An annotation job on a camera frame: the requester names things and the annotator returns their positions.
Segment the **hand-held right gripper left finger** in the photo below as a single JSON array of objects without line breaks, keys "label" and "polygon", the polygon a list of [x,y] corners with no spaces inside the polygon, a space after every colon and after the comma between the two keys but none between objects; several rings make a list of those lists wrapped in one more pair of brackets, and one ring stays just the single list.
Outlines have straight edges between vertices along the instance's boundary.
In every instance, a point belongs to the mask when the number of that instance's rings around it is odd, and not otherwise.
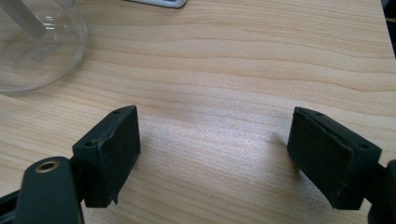
[{"label": "hand-held right gripper left finger", "polygon": [[83,173],[81,198],[87,207],[118,202],[140,151],[135,105],[110,112],[73,145],[75,167]]}]

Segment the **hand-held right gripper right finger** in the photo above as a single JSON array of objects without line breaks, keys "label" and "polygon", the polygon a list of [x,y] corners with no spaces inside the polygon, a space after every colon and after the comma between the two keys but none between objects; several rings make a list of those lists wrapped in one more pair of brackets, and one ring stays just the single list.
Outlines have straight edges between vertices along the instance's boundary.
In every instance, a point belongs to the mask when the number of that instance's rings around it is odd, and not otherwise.
[{"label": "hand-held right gripper right finger", "polygon": [[303,107],[293,112],[287,150],[331,206],[358,210],[381,149],[328,116]]}]

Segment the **clear glass cup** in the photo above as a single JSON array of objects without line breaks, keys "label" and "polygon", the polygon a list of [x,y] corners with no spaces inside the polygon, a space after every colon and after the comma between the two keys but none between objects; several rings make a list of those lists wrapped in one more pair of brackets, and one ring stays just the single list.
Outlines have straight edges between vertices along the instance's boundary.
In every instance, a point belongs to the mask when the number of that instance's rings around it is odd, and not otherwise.
[{"label": "clear glass cup", "polygon": [[87,41],[76,0],[0,0],[0,93],[34,91],[64,77]]}]

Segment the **white wire storage rack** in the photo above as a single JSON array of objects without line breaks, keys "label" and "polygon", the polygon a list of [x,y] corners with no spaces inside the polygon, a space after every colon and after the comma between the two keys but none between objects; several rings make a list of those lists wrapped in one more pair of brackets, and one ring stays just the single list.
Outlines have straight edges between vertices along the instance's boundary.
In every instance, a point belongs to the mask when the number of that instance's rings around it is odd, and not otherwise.
[{"label": "white wire storage rack", "polygon": [[188,0],[127,0],[157,7],[181,8]]}]

